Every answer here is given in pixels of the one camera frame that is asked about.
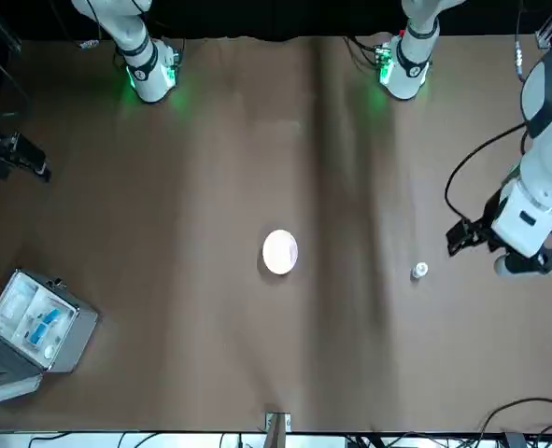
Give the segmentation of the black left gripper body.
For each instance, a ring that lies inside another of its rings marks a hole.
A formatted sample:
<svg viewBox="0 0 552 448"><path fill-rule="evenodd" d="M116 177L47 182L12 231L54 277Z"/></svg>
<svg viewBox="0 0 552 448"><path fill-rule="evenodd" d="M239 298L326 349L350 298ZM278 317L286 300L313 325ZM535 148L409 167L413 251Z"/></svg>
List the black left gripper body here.
<svg viewBox="0 0 552 448"><path fill-rule="evenodd" d="M508 250L509 245L504 239L492 229L492 226L488 226L488 252L493 253L499 249Z"/></svg>

